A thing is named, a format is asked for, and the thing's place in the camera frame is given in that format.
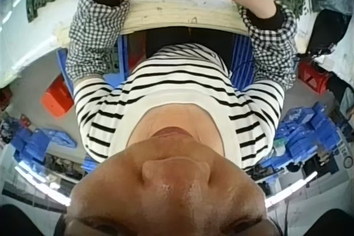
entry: black and white striped shirt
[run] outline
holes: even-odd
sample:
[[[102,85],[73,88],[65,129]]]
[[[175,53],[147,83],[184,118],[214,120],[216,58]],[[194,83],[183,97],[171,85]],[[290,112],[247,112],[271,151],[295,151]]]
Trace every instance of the black and white striped shirt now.
[[[71,26],[67,72],[73,80],[105,73],[106,51],[118,37],[129,1],[108,7],[80,0]],[[273,145],[284,101],[294,80],[295,19],[284,9],[277,31],[249,28],[257,60],[256,82],[234,88],[220,57],[199,44],[167,46],[141,63],[117,88],[104,79],[85,79],[75,87],[77,120],[84,147],[95,160],[126,148],[139,120],[150,109],[171,103],[195,104],[214,120],[225,157],[243,169],[266,156]]]

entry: person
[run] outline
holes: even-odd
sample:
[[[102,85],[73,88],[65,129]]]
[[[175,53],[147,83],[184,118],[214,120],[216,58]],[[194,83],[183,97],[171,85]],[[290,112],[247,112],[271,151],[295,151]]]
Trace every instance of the person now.
[[[233,1],[256,60],[243,91],[211,47],[149,33],[153,55],[111,87],[102,75],[129,0],[79,1],[66,70],[83,145],[101,164],[74,187],[65,233],[279,235],[245,170],[272,148],[295,80],[296,20],[273,0]]]

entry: nose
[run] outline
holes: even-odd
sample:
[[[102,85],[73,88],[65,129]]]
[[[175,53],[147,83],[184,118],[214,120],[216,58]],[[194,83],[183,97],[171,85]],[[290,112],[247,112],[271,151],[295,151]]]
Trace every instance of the nose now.
[[[210,167],[206,162],[198,162],[187,157],[174,157],[164,160],[149,160],[142,167],[146,185],[155,188],[191,189],[206,186],[210,178]]]

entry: lip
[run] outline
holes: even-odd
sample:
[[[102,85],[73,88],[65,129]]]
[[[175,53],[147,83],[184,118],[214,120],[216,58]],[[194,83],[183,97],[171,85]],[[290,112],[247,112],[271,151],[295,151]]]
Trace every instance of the lip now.
[[[159,131],[157,131],[155,134],[153,134],[153,137],[159,137],[162,135],[169,135],[169,134],[180,134],[180,135],[187,135],[189,137],[192,137],[190,133],[188,133],[186,130],[180,128],[180,127],[165,127]]]

